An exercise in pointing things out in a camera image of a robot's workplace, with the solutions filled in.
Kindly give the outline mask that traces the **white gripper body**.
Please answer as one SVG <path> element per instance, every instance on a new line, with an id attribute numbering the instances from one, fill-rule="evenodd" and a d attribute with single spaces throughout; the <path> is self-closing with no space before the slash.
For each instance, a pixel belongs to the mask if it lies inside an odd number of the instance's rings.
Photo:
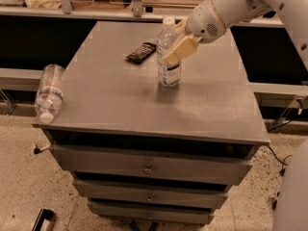
<path id="1" fill-rule="evenodd" d="M 192 10 L 188 16 L 186 28 L 199 43 L 211 43 L 226 32 L 226 26 L 213 0 L 204 0 Z"/>

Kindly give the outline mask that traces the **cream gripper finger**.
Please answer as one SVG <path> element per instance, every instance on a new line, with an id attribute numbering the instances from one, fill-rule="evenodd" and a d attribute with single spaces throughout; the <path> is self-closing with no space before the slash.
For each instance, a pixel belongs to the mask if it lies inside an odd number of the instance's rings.
<path id="1" fill-rule="evenodd" d="M 193 34 L 165 38 L 167 51 L 164 53 L 165 64 L 177 64 L 192 55 L 201 42 L 202 37 Z"/>
<path id="2" fill-rule="evenodd" d="M 176 34 L 186 34 L 187 33 L 186 24 L 187 24 L 187 19 L 183 18 L 179 23 L 175 25 L 174 32 Z"/>

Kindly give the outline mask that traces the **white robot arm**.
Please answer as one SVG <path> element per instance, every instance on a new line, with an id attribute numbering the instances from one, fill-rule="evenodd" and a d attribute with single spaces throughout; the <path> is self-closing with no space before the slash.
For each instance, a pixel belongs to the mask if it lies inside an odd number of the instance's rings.
<path id="1" fill-rule="evenodd" d="M 175 64 L 233 25 L 275 11 L 308 67 L 308 0 L 204 0 L 179 24 L 179 38 L 164 56 Z M 272 231 L 308 231 L 308 140 L 293 153 L 282 180 Z"/>

